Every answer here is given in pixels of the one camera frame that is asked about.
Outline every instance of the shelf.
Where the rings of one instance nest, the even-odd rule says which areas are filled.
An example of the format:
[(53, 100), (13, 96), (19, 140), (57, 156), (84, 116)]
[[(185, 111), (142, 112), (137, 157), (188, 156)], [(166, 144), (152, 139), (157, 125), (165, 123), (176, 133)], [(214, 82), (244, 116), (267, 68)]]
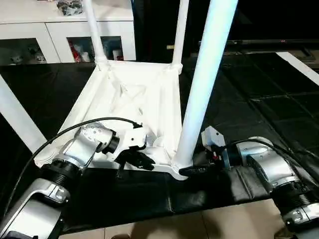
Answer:
[[(133, 21), (130, 0), (92, 0), (92, 5), (98, 21)], [(56, 1), (0, 1), (0, 24), (74, 21), (87, 21), (85, 13), (75, 16), (63, 16), (56, 7)]]

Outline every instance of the dark background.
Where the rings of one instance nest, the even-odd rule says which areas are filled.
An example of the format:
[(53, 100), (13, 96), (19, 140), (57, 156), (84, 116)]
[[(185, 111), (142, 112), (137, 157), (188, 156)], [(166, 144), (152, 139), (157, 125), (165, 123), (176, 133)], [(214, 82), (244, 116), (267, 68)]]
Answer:
[[(190, 0), (183, 55), (198, 52), (209, 0)], [(170, 63), (179, 0), (135, 0), (135, 36), (138, 61)], [(259, 49), (317, 47), (319, 32), (315, 1), (239, 0), (228, 48), (240, 50), (257, 44)]]

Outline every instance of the black cable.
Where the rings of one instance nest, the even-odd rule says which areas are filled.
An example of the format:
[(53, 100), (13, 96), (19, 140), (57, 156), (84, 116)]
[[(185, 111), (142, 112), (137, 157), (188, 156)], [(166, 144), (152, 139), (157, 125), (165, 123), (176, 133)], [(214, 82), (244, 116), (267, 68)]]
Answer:
[(301, 174), (299, 173), (299, 171), (297, 170), (297, 168), (295, 167), (295, 165), (291, 162), (290, 159), (287, 159), (286, 157), (283, 156), (282, 152), (286, 155), (288, 155), (289, 157), (291, 157), (292, 159), (294, 159), (297, 163), (300, 164), (300, 161), (298, 159), (296, 159), (296, 157), (294, 156), (294, 154), (290, 151), (288, 151), (287, 149), (285, 148), (282, 148), (281, 146), (277, 145), (277, 144), (274, 144), (271, 145), (269, 143), (266, 143), (264, 141), (261, 141), (261, 140), (258, 140), (258, 139), (253, 139), (253, 138), (249, 138), (249, 139), (242, 139), (242, 140), (237, 140), (237, 141), (233, 141), (233, 142), (230, 142), (224, 146), (221, 146), (218, 148), (218, 150), (221, 150), (221, 152), (233, 145), (237, 145), (239, 143), (244, 143), (244, 142), (256, 142), (256, 143), (260, 143), (260, 144), (263, 144), (267, 147), (270, 147), (272, 150), (274, 150), (275, 152), (277, 152), (280, 156), (282, 156), (282, 158), (284, 160), (286, 160), (286, 162), (293, 168), (293, 171), (297, 174), (297, 176), (299, 177), (300, 180), (303, 179), (303, 177), (301, 176)]
[(28, 166), (30, 165), (30, 163), (34, 160), (34, 158), (45, 148), (47, 147), (49, 144), (51, 144), (53, 141), (55, 141), (57, 138), (59, 138), (61, 135), (77, 128), (77, 127), (80, 127), (80, 126), (83, 126), (85, 124), (88, 124), (88, 123), (93, 123), (93, 122), (97, 122), (97, 121), (103, 121), (103, 120), (119, 120), (119, 121), (125, 121), (125, 122), (128, 122), (128, 123), (131, 123), (133, 124), (133, 127), (134, 128), (137, 128), (137, 127), (141, 127), (140, 124), (130, 120), (130, 119), (125, 119), (125, 118), (120, 118), (120, 117), (102, 117), (102, 118), (97, 118), (97, 119), (91, 119), (91, 120), (87, 120), (87, 121), (84, 121), (84, 122), (81, 122), (81, 123), (77, 123), (69, 128), (66, 128), (65, 130), (61, 131), (60, 133), (58, 133), (56, 136), (54, 136), (53, 138), (51, 138), (50, 140), (48, 140), (46, 143), (44, 143), (43, 145), (41, 145), (40, 148), (38, 148), (38, 150), (36, 152), (34, 152), (34, 154), (31, 156), (31, 158), (29, 159), (29, 161), (26, 163), (26, 165), (24, 166), (24, 168), (22, 169), (19, 177), (18, 177), (18, 180), (17, 182), (15, 183), (14, 185), (14, 188), (10, 194), (10, 197), (9, 197), (9, 200), (5, 206), (5, 210), (4, 210), (4, 214), (3, 214), (3, 217), (6, 216), (7, 214), (7, 211), (8, 211), (8, 208), (10, 206), (10, 203), (13, 199), (13, 196), (15, 194), (15, 191), (16, 191), (16, 188), (23, 176), (23, 174), (25, 173), (26, 169), (28, 168)]

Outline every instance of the white leg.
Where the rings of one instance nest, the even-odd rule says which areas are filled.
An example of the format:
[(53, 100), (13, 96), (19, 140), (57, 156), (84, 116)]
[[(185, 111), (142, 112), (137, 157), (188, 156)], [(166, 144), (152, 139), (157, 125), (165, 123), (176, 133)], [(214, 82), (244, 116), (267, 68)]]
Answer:
[(192, 156), (223, 56), (238, 0), (211, 0), (190, 89), (177, 153), (177, 170), (192, 165)]

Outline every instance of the black tablecloth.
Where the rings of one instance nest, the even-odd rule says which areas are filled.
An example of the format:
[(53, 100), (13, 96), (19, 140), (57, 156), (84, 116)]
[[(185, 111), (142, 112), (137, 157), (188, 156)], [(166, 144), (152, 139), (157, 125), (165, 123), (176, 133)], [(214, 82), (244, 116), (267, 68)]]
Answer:
[[(184, 114), (196, 59), (184, 62), (180, 99)], [(65, 120), (94, 69), (93, 64), (0, 67), (0, 74), (32, 119), (49, 138)], [(263, 136), (292, 149), (319, 153), (319, 87), (276, 54), (225, 56), (202, 125), (226, 140)], [(30, 157), (8, 123), (0, 118), (2, 144), (0, 208)], [(302, 156), (302, 165), (319, 179), (319, 163)], [(64, 232), (108, 227), (154, 217), (240, 204), (268, 197), (251, 168), (176, 181), (169, 174), (88, 169), (65, 212)], [(38, 175), (32, 165), (14, 200)]]

